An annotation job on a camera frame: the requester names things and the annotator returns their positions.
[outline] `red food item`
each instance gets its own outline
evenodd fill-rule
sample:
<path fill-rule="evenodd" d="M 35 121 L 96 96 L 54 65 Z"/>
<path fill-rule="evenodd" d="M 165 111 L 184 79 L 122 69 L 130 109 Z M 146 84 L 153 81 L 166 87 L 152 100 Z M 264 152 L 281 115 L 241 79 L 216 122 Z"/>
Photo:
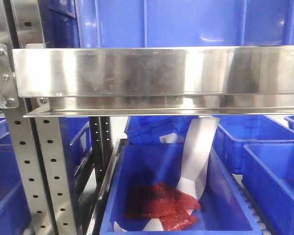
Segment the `red food item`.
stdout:
<path fill-rule="evenodd" d="M 159 182 L 149 188 L 143 203 L 143 218 L 159 218 L 175 213 L 175 193 L 167 184 Z"/>
<path fill-rule="evenodd" d="M 188 195 L 186 193 L 183 193 L 182 191 L 171 187 L 170 185 L 164 183 L 164 182 L 159 182 L 154 186 L 157 190 L 163 190 L 165 192 L 168 192 L 170 196 L 174 195 L 175 196 L 175 201 L 176 203 L 181 204 L 184 209 L 193 209 L 193 210 L 198 210 L 201 209 L 201 205 L 199 204 L 199 201 L 192 197 L 191 195 Z"/>
<path fill-rule="evenodd" d="M 181 231 L 195 224 L 198 218 L 187 214 L 186 210 L 179 204 L 175 206 L 176 213 L 160 217 L 160 221 L 166 231 Z"/>
<path fill-rule="evenodd" d="M 125 212 L 126 218 L 159 218 L 164 230 L 180 231 L 198 220 L 186 210 L 200 209 L 199 201 L 170 185 L 159 182 L 153 186 L 132 188 Z"/>
<path fill-rule="evenodd" d="M 176 203 L 179 203 L 183 206 L 184 209 L 194 209 L 199 210 L 201 209 L 201 205 L 199 204 L 199 201 L 192 197 L 191 195 L 188 195 L 186 193 L 183 193 L 180 190 L 175 189 L 175 200 Z"/>

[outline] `stainless steel shelf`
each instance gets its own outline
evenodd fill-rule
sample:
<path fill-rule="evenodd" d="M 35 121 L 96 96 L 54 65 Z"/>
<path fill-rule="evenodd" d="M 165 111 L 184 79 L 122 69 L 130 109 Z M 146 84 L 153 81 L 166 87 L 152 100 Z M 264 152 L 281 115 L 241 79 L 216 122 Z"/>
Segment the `stainless steel shelf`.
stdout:
<path fill-rule="evenodd" d="M 294 94 L 50 98 L 25 117 L 290 114 Z"/>
<path fill-rule="evenodd" d="M 294 113 L 294 46 L 13 54 L 19 96 L 49 98 L 26 117 Z"/>

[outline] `white paper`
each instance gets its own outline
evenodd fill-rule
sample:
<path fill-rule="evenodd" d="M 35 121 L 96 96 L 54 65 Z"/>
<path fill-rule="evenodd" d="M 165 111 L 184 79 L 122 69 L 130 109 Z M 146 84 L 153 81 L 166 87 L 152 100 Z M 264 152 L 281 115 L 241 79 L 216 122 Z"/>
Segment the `white paper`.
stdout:
<path fill-rule="evenodd" d="M 184 143 L 184 136 L 180 136 L 177 133 L 171 133 L 159 137 L 161 143 Z"/>
<path fill-rule="evenodd" d="M 206 188 L 208 159 L 219 120 L 216 117 L 193 119 L 187 132 L 181 178 L 176 188 L 196 199 L 201 198 Z M 143 231 L 163 231 L 163 227 L 159 219 L 151 219 Z"/>

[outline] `metal post with holes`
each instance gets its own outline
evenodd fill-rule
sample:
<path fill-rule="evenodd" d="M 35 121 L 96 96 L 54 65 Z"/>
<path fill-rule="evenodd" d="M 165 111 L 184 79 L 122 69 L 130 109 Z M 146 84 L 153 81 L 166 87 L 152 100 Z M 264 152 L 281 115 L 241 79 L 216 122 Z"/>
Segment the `metal post with holes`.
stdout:
<path fill-rule="evenodd" d="M 18 47 L 11 5 L 0 0 L 0 107 L 4 108 L 35 233 L 57 235 L 34 119 L 23 117 L 32 107 L 18 98 L 14 64 L 10 63 L 12 49 Z"/>
<path fill-rule="evenodd" d="M 89 117 L 97 183 L 102 182 L 112 153 L 110 117 Z"/>
<path fill-rule="evenodd" d="M 59 235 L 81 235 L 66 118 L 36 118 Z"/>

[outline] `metal shelf rail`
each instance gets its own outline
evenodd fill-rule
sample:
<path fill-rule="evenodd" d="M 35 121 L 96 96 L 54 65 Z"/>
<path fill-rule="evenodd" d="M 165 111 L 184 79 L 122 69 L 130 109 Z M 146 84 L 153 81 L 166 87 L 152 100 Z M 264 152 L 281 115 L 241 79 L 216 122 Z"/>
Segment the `metal shelf rail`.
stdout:
<path fill-rule="evenodd" d="M 51 49 L 46 2 L 0 0 L 0 107 L 36 235 L 98 234 L 117 160 L 99 116 L 294 113 L 294 46 Z M 66 116 L 94 116 L 98 199 L 87 225 Z"/>

